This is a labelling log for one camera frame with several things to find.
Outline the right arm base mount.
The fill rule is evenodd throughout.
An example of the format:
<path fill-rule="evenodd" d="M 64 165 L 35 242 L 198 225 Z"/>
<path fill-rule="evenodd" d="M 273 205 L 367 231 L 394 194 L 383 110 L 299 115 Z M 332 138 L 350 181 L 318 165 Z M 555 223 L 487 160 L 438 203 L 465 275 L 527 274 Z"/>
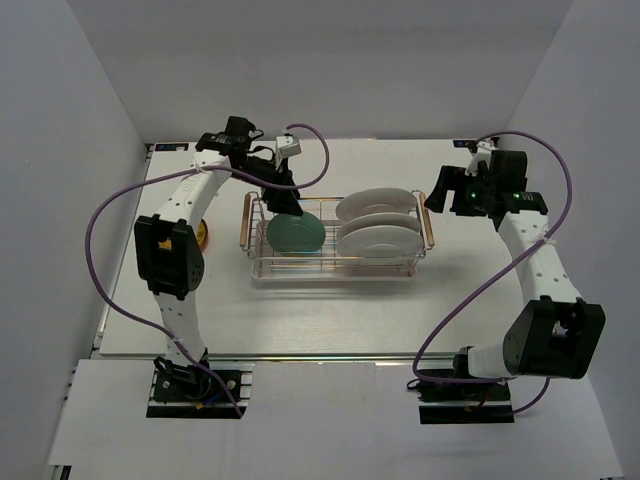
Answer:
<path fill-rule="evenodd" d="M 511 394 L 506 384 L 430 383 L 419 378 L 406 389 L 418 395 L 422 425 L 514 423 Z"/>

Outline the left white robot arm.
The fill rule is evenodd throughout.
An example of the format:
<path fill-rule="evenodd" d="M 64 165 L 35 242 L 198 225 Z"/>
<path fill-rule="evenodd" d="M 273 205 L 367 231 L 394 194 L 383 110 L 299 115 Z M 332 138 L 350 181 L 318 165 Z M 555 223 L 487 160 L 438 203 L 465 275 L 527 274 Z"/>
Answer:
<path fill-rule="evenodd" d="M 211 387 L 211 374 L 202 363 L 207 348 L 201 338 L 195 291 L 205 273 L 197 230 L 206 210 L 228 179 L 231 168 L 264 182 L 284 185 L 266 188 L 267 204 L 278 213 L 301 215 L 299 193 L 287 160 L 301 153 L 296 136 L 285 133 L 275 140 L 269 160 L 255 155 L 256 127 L 247 119 L 231 116 L 224 131 L 205 133 L 195 146 L 193 174 L 184 177 L 174 193 L 152 216 L 141 215 L 134 224 L 138 274 L 147 284 L 160 310 L 162 326 L 173 334 L 167 340 L 167 361 L 184 367 L 177 387 L 188 398 L 199 399 Z"/>

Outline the yellow plate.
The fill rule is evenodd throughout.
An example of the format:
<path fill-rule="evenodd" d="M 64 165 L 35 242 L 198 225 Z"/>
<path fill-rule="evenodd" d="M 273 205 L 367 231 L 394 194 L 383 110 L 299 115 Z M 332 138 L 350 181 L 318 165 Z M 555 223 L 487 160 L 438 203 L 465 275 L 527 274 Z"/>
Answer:
<path fill-rule="evenodd" d="M 202 250 L 201 245 L 203 243 L 204 235 L 205 235 L 207 229 L 208 229 L 208 225 L 207 225 L 206 221 L 205 220 L 201 220 L 200 223 L 199 223 L 197 232 L 196 232 L 196 240 L 197 240 L 197 243 L 198 243 L 199 248 L 201 250 Z M 172 249 L 171 239 L 170 238 L 166 238 L 164 241 L 160 241 L 158 243 L 158 247 L 160 249 L 163 249 L 163 250 L 171 250 Z"/>

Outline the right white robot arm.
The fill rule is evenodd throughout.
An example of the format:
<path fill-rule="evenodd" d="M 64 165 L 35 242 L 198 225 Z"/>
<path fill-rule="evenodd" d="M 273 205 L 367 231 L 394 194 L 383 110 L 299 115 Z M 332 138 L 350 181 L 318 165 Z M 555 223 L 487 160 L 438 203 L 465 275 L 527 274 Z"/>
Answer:
<path fill-rule="evenodd" d="M 524 309 L 504 336 L 463 349 L 466 364 L 451 384 L 472 399 L 488 381 L 518 376 L 580 379 L 589 367 L 605 325 L 605 313 L 588 303 L 569 279 L 549 237 L 548 208 L 527 190 L 522 151 L 477 149 L 466 167 L 444 166 L 424 205 L 440 213 L 448 196 L 458 216 L 487 217 L 515 264 Z"/>

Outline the teal plate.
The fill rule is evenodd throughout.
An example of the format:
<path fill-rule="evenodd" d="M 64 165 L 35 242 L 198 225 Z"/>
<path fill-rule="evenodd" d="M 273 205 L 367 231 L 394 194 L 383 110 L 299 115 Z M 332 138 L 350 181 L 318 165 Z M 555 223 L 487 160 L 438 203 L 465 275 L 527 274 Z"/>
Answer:
<path fill-rule="evenodd" d="M 326 231 L 315 215 L 276 215 L 268 224 L 266 236 L 269 245 L 280 254 L 311 254 L 324 245 Z"/>

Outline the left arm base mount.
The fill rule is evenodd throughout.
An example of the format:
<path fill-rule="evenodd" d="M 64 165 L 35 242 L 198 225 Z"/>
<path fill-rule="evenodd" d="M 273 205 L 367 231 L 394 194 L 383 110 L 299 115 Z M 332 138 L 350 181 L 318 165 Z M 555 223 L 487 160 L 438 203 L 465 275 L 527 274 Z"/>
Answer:
<path fill-rule="evenodd" d="M 193 365 L 176 365 L 163 357 L 156 357 L 153 364 L 147 418 L 240 418 L 224 388 L 209 373 Z M 211 369 L 220 377 L 239 410 L 244 413 L 251 394 L 253 367 L 242 363 L 216 362 Z"/>

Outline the orange plate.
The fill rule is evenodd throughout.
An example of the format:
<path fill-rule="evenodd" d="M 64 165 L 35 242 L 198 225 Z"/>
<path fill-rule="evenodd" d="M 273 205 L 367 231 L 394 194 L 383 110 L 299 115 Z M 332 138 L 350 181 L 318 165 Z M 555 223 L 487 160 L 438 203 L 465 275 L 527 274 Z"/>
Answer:
<path fill-rule="evenodd" d="M 203 251 L 208 247 L 208 245 L 209 245 L 209 241 L 210 241 L 210 230 L 209 230 L 209 229 L 207 229 L 207 230 L 206 230 L 206 233 L 205 233 L 205 235 L 204 235 L 203 243 L 202 243 L 202 245 L 201 245 L 201 247 L 202 247 L 202 250 L 203 250 Z"/>

